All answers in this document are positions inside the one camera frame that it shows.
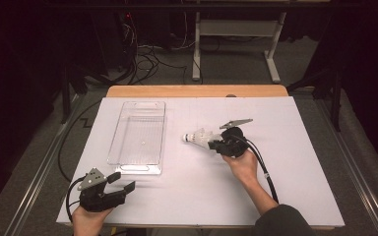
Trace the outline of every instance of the gray carpet floor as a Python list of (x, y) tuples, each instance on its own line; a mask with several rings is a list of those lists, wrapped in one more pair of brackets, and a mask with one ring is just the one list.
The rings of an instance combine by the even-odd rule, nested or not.
[[(268, 39), (257, 39), (249, 42), (239, 42), (240, 38), (232, 38), (220, 43), (219, 50), (214, 39), (202, 40), (204, 49), (201, 57), (201, 71), (205, 85), (264, 85), (271, 84), (269, 72), (266, 67), (263, 50), (268, 49)], [(275, 54), (275, 61), (282, 79), (282, 85), (287, 86), (300, 80), (305, 72), (317, 42), (307, 38), (294, 43), (281, 42)], [(150, 48), (140, 49), (140, 53), (150, 52)], [(141, 81), (143, 85), (182, 85), (194, 84), (192, 74), (192, 50), (164, 51), (155, 49), (156, 56), (161, 62), (157, 72), (150, 78)], [(139, 57), (138, 78), (143, 78), (150, 68), (151, 62)], [(55, 222), (57, 214), (63, 205), (69, 183), (60, 174), (57, 158), (49, 162), (49, 169), (42, 186), (36, 188), (36, 196), (31, 198), (29, 206), (21, 221), (13, 221), (24, 196), (34, 180), (37, 170), (48, 153), (55, 137), (60, 133), (69, 133), (60, 150), (60, 163), (71, 178), (80, 159), (91, 128), (89, 124), (96, 116), (98, 104), (106, 94), (107, 88), (90, 86), (86, 95), (74, 100), (77, 111), (67, 125), (61, 125), (62, 103), (61, 96), (54, 101), (54, 112), (41, 124), (34, 134), (28, 149), (14, 169), (13, 175), (0, 195), (0, 235), (4, 235), (9, 226), (7, 235), (71, 235), (69, 226)], [(346, 226), (334, 230), (316, 230), (317, 235), (378, 235), (378, 224), (375, 217), (370, 214), (370, 208), (364, 195), (358, 191), (358, 183), (352, 178), (352, 171), (347, 167), (344, 158), (345, 148), (339, 145), (339, 138), (324, 113), (324, 107), (329, 100), (314, 100), (312, 88), (299, 89), (292, 92), (312, 145), (318, 155), (327, 180), (336, 197), (337, 204)], [(347, 95), (342, 94), (342, 108), (340, 116), (340, 133), (342, 141), (346, 144), (346, 152), (354, 157), (356, 165), (364, 176), (366, 186), (378, 203), (378, 155), (371, 143), (367, 140), (364, 131), (355, 118)], [(110, 235), (110, 228), (103, 228), (102, 235)]]

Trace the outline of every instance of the clear plastic tray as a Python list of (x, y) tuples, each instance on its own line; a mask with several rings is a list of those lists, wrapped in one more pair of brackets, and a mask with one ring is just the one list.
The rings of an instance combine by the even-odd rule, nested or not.
[(160, 174), (165, 103), (124, 102), (107, 163), (123, 174)]

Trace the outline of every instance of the sleeve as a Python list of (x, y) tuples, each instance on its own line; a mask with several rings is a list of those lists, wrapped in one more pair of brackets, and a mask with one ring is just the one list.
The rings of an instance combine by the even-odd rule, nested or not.
[(279, 205), (262, 215), (253, 229), (257, 236), (315, 236), (300, 212), (292, 206)]

